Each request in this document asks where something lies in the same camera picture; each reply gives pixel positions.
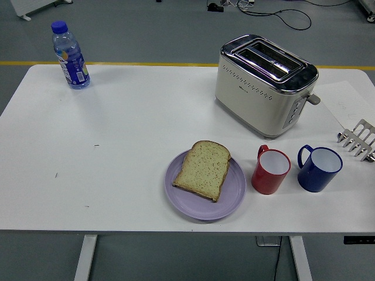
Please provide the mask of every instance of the blue bottle cap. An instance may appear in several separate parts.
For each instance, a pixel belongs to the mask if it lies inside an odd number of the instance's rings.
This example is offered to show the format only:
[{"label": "blue bottle cap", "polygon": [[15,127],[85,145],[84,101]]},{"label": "blue bottle cap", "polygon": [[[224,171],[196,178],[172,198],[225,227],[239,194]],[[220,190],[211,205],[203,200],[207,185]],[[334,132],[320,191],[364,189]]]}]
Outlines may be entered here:
[{"label": "blue bottle cap", "polygon": [[51,24],[53,33],[62,34],[68,31],[68,27],[63,20],[57,20]]}]

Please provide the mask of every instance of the cup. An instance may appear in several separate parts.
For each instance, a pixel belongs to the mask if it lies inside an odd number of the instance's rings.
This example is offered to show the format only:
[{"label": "cup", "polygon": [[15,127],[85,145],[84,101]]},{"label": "cup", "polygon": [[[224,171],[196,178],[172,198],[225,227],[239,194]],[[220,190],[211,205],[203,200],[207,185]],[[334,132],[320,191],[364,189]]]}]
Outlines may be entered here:
[{"label": "cup", "polygon": [[275,193],[290,169],[291,161],[284,152],[261,145],[251,184],[259,193]]},{"label": "cup", "polygon": [[[304,149],[310,152],[306,162],[302,164]],[[320,192],[342,169],[342,159],[335,151],[329,148],[312,148],[304,145],[298,152],[299,184],[307,191]]]}]

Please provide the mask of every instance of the toaster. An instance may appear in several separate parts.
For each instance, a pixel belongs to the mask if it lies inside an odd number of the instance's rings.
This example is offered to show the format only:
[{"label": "toaster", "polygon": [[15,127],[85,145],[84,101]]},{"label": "toaster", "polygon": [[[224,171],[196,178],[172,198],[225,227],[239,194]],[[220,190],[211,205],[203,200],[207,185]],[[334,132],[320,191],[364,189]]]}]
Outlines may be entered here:
[{"label": "toaster", "polygon": [[226,43],[220,51],[215,96],[266,138],[296,124],[318,79],[315,66],[257,35]]}]

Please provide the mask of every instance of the white paper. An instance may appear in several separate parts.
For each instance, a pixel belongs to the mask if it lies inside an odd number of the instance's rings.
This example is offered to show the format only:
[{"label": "white paper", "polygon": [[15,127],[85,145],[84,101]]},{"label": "white paper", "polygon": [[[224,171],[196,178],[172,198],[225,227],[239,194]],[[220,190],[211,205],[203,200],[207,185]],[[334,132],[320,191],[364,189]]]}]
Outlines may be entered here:
[{"label": "white paper", "polygon": [[361,119],[375,125],[375,109],[349,82],[317,85],[314,92],[343,128],[352,130]]}]

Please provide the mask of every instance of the water bottle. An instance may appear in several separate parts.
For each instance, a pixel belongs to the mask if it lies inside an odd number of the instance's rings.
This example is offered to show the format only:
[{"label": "water bottle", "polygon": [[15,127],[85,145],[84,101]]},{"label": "water bottle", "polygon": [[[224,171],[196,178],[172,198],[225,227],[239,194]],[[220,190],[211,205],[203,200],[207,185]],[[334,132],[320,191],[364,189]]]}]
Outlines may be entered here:
[{"label": "water bottle", "polygon": [[90,83],[90,76],[76,38],[62,20],[53,22],[51,28],[54,51],[59,58],[69,86],[75,90],[87,87]]}]

